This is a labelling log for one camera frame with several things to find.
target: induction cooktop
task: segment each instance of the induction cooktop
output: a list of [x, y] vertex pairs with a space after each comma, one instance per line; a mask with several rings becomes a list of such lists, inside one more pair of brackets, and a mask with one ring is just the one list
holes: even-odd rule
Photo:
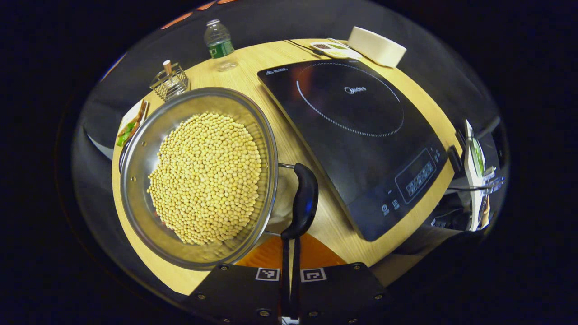
[[368, 241], [419, 202], [447, 160], [420, 111], [358, 60], [300, 62], [257, 76]]

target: black pot handle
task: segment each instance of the black pot handle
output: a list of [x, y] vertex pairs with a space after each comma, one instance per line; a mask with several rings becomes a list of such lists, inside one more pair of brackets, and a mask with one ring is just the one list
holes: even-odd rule
[[279, 164], [280, 167], [292, 168], [299, 179], [299, 187], [293, 199], [293, 219], [287, 229], [281, 233], [281, 239], [295, 239], [307, 232], [317, 211], [319, 186], [311, 169], [297, 163]]

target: round wooden table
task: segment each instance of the round wooden table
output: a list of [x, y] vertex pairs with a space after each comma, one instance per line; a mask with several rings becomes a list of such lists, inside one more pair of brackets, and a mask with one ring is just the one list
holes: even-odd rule
[[[294, 42], [307, 47], [311, 42], [323, 41], [327, 40], [294, 40]], [[320, 166], [315, 163], [299, 136], [257, 77], [257, 72], [263, 69], [302, 61], [328, 60], [328, 58], [317, 56], [311, 51], [286, 41], [245, 47], [236, 50], [235, 55], [239, 60], [239, 66], [226, 72], [216, 71], [211, 60], [187, 69], [186, 73], [191, 80], [191, 89], [226, 87], [245, 94], [267, 116], [275, 134], [279, 161], [290, 164], [302, 163], [313, 170], [319, 183], [319, 202], [315, 220], [308, 231], [310, 235], [328, 246], [345, 262], [363, 262], [367, 266], [371, 266], [391, 253], [424, 222], [440, 201], [454, 175], [449, 161], [446, 162], [438, 178], [420, 202], [401, 221], [376, 241], [365, 241], [354, 231], [346, 212], [341, 208], [340, 198], [336, 197], [330, 190], [330, 180], [320, 169]], [[381, 67], [366, 58], [362, 58], [360, 61], [381, 74], [401, 91], [430, 123], [444, 147], [448, 149], [455, 145], [458, 154], [461, 155], [462, 150], [450, 120], [418, 84], [397, 68]], [[146, 95], [144, 99], [150, 103], [148, 115], [163, 104], [163, 101], [154, 92]], [[118, 171], [120, 152], [121, 149], [115, 146], [112, 184], [114, 203], [123, 230], [138, 256], [161, 281], [172, 290], [189, 295], [209, 272], [192, 271], [173, 265], [149, 250], [137, 237], [124, 213], [120, 198], [120, 174]], [[280, 169], [276, 202], [267, 230], [280, 231], [286, 227], [290, 219], [291, 204], [296, 189], [297, 178], [291, 172]]]

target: bottle cap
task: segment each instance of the bottle cap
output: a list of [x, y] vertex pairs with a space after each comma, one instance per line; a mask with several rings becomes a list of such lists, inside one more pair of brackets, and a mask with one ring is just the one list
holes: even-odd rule
[[217, 23], [219, 23], [219, 22], [220, 22], [219, 19], [209, 20], [209, 21], [207, 21], [207, 26], [215, 25], [215, 24], [217, 24]]

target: metal wire cup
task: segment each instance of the metal wire cup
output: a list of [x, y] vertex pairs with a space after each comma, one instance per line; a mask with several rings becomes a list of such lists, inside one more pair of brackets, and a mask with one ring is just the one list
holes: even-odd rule
[[165, 69], [159, 72], [150, 83], [150, 88], [163, 100], [182, 94], [189, 89], [189, 79], [179, 63], [164, 62]]

